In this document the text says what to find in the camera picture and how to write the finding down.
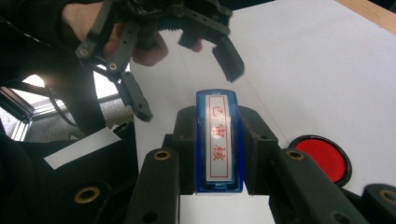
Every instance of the red circle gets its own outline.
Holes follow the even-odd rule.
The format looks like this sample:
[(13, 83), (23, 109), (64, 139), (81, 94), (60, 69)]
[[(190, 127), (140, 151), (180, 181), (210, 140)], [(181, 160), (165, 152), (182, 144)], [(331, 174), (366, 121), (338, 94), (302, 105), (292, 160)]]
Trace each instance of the red circle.
[(295, 148), (310, 155), (333, 183), (344, 177), (347, 165), (338, 149), (331, 144), (318, 139), (306, 139)]

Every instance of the white table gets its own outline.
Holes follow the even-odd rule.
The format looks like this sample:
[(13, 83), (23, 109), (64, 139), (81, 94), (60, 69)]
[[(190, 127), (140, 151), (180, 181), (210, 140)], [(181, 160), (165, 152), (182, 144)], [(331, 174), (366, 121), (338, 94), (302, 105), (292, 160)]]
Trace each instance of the white table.
[[(154, 118), (136, 119), (139, 165), (172, 133), (177, 111), (195, 93), (235, 91), (240, 105), (259, 112), (286, 147), (317, 134), (349, 156), (346, 189), (359, 195), (370, 183), (396, 186), (396, 35), (331, 0), (277, 0), (234, 12), (231, 40), (246, 65), (228, 83), (205, 43), (190, 52), (180, 32), (162, 32), (169, 55), (147, 68), (132, 64)], [(265, 196), (181, 196), (180, 222), (273, 223)]]

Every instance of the white paper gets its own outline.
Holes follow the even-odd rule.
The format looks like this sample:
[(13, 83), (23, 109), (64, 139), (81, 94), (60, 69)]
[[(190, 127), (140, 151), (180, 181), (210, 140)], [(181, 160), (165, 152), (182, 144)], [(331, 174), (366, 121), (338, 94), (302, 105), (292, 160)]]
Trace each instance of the white paper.
[(230, 107), (227, 95), (207, 95), (206, 100), (206, 181), (233, 179)]
[(52, 169), (56, 170), (70, 161), (74, 161), (118, 141), (120, 141), (120, 138), (116, 134), (111, 132), (108, 128), (104, 128), (97, 133), (93, 133), (81, 139), (73, 145), (49, 155), (44, 158), (44, 160)]

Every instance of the brass screw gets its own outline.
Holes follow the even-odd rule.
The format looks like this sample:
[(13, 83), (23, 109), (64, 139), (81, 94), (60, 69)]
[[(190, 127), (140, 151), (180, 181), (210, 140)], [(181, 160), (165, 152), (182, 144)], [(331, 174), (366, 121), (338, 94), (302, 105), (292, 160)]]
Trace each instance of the brass screw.
[(75, 196), (76, 203), (90, 203), (100, 195), (100, 190), (97, 187), (87, 187), (78, 191)]
[(86, 49), (81, 49), (79, 51), (79, 54), (81, 54), (81, 56), (87, 56), (88, 55), (88, 51)]
[(154, 154), (154, 159), (157, 161), (166, 161), (171, 157), (171, 154), (167, 150), (160, 150)]
[(379, 194), (388, 203), (396, 205), (396, 192), (395, 191), (388, 190), (388, 189), (382, 189), (379, 191)]
[(117, 70), (117, 65), (116, 65), (115, 63), (111, 63), (109, 67), (110, 67), (110, 69), (113, 70), (113, 71), (114, 71), (114, 70)]
[(302, 161), (303, 159), (305, 159), (305, 156), (302, 153), (294, 150), (286, 151), (286, 155), (295, 161)]

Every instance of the black fabric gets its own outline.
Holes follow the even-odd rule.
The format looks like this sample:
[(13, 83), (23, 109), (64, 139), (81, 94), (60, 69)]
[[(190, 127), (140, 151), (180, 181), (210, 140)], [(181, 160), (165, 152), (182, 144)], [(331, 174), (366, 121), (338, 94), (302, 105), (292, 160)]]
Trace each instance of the black fabric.
[(36, 74), (64, 101), (86, 134), (106, 127), (97, 100), (93, 71), (82, 68), (78, 42), (63, 42), (65, 4), (95, 0), (0, 0), (0, 85)]
[[(5, 178), (0, 183), (0, 223), (60, 223), (60, 216), (54, 214), (63, 211), (64, 202), (73, 201), (65, 198), (70, 190), (91, 182), (109, 185), (111, 197), (123, 195), (108, 206), (111, 216), (125, 210), (138, 175), (134, 125), (123, 137), (53, 170), (44, 158), (73, 142), (15, 142), (1, 134), (0, 165)], [(61, 215), (79, 223), (79, 217), (73, 217), (78, 214)]]
[(106, 127), (96, 96), (93, 71), (81, 67), (76, 55), (41, 44), (0, 23), (0, 85), (32, 74), (44, 79), (87, 135)]

